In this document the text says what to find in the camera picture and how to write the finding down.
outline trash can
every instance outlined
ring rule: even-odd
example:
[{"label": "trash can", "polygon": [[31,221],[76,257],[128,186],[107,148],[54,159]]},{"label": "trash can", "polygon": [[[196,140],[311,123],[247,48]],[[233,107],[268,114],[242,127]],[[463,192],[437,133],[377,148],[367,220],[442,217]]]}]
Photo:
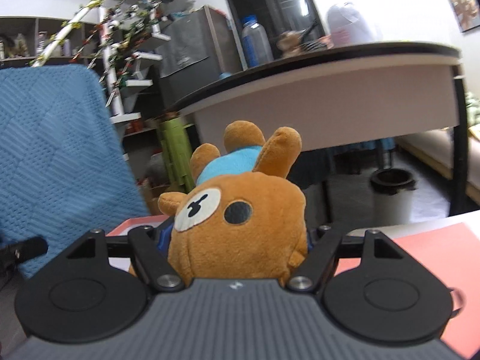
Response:
[{"label": "trash can", "polygon": [[373,189],[373,225],[393,226],[410,222],[415,188],[413,175],[404,169],[381,169],[370,176]]}]

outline blue knit blanket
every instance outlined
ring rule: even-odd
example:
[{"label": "blue knit blanket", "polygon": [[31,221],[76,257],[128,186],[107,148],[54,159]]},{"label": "blue knit blanket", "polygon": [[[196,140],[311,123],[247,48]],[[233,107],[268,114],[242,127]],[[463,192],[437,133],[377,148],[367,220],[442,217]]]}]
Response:
[{"label": "blue knit blanket", "polygon": [[87,230],[145,215],[96,74],[76,64],[0,70],[1,240],[49,244],[22,272]]}]

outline plush toy ear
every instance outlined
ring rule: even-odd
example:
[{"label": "plush toy ear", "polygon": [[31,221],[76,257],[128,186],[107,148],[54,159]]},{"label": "plush toy ear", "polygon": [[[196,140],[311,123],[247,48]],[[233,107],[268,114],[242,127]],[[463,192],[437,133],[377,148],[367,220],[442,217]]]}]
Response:
[{"label": "plush toy ear", "polygon": [[252,122],[237,120],[225,128],[223,144],[227,153],[248,146],[263,146],[265,138],[262,131]]},{"label": "plush toy ear", "polygon": [[301,151],[302,138],[299,133],[290,127],[281,127],[263,146],[253,172],[285,179]]},{"label": "plush toy ear", "polygon": [[210,143],[204,143],[197,147],[190,159],[190,171],[193,180],[197,182],[198,176],[200,176],[203,169],[218,157],[220,157],[220,151]]},{"label": "plush toy ear", "polygon": [[174,216],[177,208],[185,198],[186,194],[183,192],[165,192],[158,197],[159,210],[168,216]]}]

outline gray gripper base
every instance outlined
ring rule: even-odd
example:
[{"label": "gray gripper base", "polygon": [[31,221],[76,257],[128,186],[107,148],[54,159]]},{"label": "gray gripper base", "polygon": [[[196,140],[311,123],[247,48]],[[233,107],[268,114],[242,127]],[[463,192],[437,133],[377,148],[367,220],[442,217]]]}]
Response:
[{"label": "gray gripper base", "polygon": [[133,326],[114,337],[61,345],[35,337],[9,360],[459,360],[440,340],[387,348],[333,325],[309,295],[276,280],[196,279],[158,295]]}]

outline stuffed animal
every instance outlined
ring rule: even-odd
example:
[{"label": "stuffed animal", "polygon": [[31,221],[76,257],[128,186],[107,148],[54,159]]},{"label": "stuffed animal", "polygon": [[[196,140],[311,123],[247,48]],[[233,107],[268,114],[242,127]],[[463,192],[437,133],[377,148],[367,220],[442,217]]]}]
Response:
[{"label": "stuffed animal", "polygon": [[168,261],[187,285],[193,278],[276,278],[281,285],[307,253],[305,197],[286,180],[301,151],[292,128],[265,142],[252,123],[224,135],[227,155],[198,147],[190,161],[197,187],[160,195],[160,211],[175,216]]},{"label": "stuffed animal", "polygon": [[299,56],[302,54],[300,43],[302,42],[302,33],[298,31],[285,31],[280,34],[277,47],[282,51],[282,58]]}]

